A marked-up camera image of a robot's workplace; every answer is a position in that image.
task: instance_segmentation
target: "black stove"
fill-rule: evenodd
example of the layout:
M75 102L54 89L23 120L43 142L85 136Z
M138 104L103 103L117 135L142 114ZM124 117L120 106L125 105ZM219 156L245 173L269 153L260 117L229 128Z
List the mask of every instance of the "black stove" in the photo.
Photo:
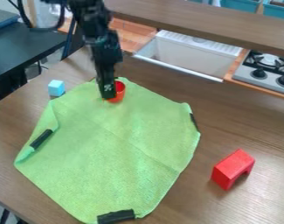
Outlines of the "black stove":
M284 58L272 54L250 51L243 65L284 75Z
M284 58L250 51L232 78L284 93Z

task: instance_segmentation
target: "green cloth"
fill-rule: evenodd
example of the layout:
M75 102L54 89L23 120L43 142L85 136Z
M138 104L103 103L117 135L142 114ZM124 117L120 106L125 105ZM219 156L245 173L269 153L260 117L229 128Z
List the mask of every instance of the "green cloth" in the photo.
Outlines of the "green cloth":
M120 210L134 209L136 218L151 213L200 138L188 104L120 80L126 85L121 103L103 101L94 80L50 101L14 163L85 223ZM32 149L47 129L54 133Z

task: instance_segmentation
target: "red arch block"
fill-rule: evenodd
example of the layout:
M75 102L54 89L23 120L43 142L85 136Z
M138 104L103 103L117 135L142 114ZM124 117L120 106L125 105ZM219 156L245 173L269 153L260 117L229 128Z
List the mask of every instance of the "red arch block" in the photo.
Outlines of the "red arch block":
M254 162L245 151L236 150L214 166L211 179L224 190L229 190L241 174L251 172Z

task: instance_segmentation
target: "red cup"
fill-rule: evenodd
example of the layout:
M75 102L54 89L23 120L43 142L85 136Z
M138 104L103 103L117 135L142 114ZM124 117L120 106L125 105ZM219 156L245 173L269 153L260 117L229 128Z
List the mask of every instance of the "red cup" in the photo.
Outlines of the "red cup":
M108 99L108 102L121 102L124 98L125 95L125 84L122 83L121 81L117 80L114 82L115 84L115 92L116 92L116 96L115 98L112 99Z

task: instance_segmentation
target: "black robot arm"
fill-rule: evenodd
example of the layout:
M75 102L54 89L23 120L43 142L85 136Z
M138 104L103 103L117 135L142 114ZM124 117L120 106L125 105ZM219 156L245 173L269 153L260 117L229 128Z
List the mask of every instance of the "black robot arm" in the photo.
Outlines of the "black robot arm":
M91 47L97 82L101 97L115 97L114 65L122 61L120 42L116 31L110 30L111 13L102 0L41 0L47 4L60 4L61 9L68 6L73 13L78 26L84 33L87 45Z

